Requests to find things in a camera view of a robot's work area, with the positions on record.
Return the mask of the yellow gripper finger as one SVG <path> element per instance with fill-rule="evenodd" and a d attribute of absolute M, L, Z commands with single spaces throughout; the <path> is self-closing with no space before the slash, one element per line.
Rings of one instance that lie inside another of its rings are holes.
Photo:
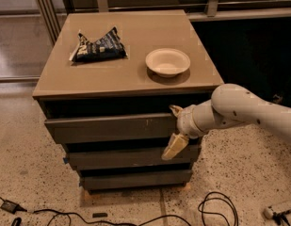
<path fill-rule="evenodd" d="M 183 111 L 183 109 L 178 105 L 170 105 L 170 110 L 176 118 L 178 118 Z"/>
<path fill-rule="evenodd" d="M 172 134 L 161 158 L 163 160 L 171 160 L 187 146 L 188 142 L 188 137 L 182 134 Z"/>

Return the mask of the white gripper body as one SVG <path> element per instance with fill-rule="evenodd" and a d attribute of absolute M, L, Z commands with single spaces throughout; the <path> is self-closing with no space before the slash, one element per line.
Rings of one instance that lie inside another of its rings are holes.
<path fill-rule="evenodd" d="M 191 139 L 204 136 L 204 132 L 194 121 L 193 112 L 195 108 L 195 105 L 182 108 L 177 115 L 177 129 L 183 136 Z"/>

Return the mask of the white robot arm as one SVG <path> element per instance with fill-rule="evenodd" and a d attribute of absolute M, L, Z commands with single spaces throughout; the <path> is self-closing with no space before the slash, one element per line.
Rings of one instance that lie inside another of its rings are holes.
<path fill-rule="evenodd" d="M 162 154 L 171 160 L 191 139 L 202 137 L 210 130 L 255 124 L 291 144 L 291 108 L 267 102 L 236 84 L 223 84 L 211 99 L 199 105 L 181 108 L 171 105 L 176 117 L 178 134 L 173 133 Z"/>

